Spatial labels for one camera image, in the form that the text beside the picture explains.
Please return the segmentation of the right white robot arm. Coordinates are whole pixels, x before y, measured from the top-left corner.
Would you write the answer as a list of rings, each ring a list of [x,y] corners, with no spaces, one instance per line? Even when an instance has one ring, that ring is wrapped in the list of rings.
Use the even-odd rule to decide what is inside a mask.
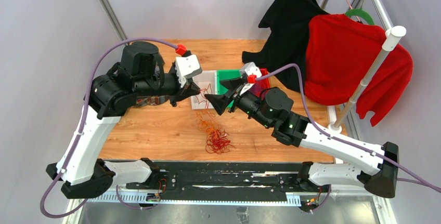
[[[304,162],[297,177],[302,190],[347,185],[362,187],[376,196],[395,197],[398,145],[392,142],[372,144],[341,134],[332,135],[327,128],[292,112],[293,100],[278,87],[268,89],[260,98],[250,91],[239,93],[242,87],[238,81],[222,81],[228,88],[222,95],[205,94],[218,115],[231,105],[230,112],[240,109],[248,118],[271,128],[272,137],[286,146],[313,149],[343,160],[342,164],[330,165]]]

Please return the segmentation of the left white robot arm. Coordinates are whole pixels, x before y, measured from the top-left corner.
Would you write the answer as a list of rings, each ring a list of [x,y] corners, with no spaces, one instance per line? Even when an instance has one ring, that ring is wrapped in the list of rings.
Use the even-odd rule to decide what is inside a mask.
[[[183,45],[174,46],[177,57],[168,72],[156,41],[133,41],[122,50],[121,60],[104,75],[93,77],[84,97],[77,134],[57,163],[47,173],[62,181],[68,199],[93,199],[110,187],[141,183],[154,189],[160,170],[151,160],[109,162],[99,158],[115,125],[139,99],[167,96],[170,104],[198,95],[193,78],[202,73],[199,59]]]

